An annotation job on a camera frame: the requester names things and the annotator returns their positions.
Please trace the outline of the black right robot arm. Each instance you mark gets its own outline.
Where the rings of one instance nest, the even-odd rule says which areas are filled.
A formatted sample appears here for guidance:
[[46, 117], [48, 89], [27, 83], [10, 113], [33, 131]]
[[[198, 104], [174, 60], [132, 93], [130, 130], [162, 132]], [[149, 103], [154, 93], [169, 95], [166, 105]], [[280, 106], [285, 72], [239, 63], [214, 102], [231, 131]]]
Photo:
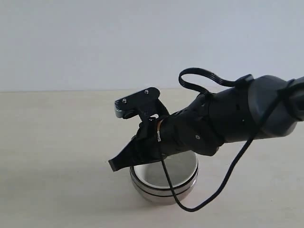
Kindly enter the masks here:
[[304, 119], [304, 80], [275, 76], [243, 77], [218, 93], [199, 94], [187, 107], [170, 114], [150, 87], [115, 101], [115, 114], [139, 116], [139, 129], [109, 161], [113, 171], [159, 162], [193, 151], [213, 156], [225, 143], [289, 135]]

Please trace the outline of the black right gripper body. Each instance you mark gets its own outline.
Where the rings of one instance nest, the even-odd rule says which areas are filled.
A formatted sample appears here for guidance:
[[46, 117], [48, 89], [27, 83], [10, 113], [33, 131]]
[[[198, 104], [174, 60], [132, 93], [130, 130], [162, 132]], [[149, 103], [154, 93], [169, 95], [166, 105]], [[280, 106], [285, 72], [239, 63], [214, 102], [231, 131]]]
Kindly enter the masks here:
[[210, 98], [198, 95], [180, 111], [140, 123], [133, 138], [132, 163], [158, 162], [186, 151], [213, 156], [224, 144], [224, 138], [208, 117]]

